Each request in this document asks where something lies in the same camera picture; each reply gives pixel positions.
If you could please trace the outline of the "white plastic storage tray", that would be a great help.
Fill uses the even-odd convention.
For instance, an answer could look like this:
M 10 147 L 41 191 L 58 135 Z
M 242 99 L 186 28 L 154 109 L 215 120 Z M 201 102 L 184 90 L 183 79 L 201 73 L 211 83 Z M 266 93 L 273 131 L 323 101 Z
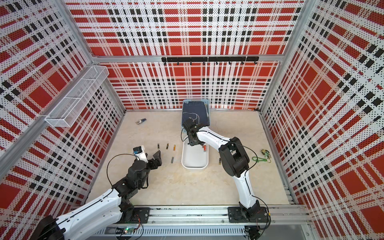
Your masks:
M 204 152 L 204 145 L 207 146 L 207 151 Z M 182 153 L 182 166 L 191 171 L 204 170 L 209 164 L 209 149 L 208 145 L 190 146 L 188 142 L 184 142 Z

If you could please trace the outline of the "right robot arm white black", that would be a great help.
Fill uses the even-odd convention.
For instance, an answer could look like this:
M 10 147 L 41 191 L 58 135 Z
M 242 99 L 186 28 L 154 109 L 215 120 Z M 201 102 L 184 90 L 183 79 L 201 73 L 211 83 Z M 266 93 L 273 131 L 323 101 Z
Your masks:
M 208 126 L 197 124 L 192 119 L 182 123 L 186 130 L 190 146 L 209 145 L 218 151 L 225 172 L 231 176 L 239 194 L 239 214 L 232 216 L 234 221 L 268 224 L 270 213 L 267 206 L 260 204 L 261 199 L 256 197 L 249 176 L 250 158 L 245 147 L 237 137 L 227 138 L 212 131 Z

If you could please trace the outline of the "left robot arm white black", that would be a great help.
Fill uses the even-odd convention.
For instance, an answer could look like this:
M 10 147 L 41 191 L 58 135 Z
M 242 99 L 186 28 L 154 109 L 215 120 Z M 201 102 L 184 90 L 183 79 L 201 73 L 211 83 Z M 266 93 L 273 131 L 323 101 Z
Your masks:
M 122 217 L 130 220 L 134 206 L 130 198 L 139 190 L 148 188 L 150 171 L 162 165 L 161 151 L 152 159 L 142 147 L 134 149 L 135 160 L 128 173 L 111 186 L 105 193 L 91 202 L 54 218 L 43 218 L 30 237 L 32 240 L 85 240 L 109 225 L 119 222 Z

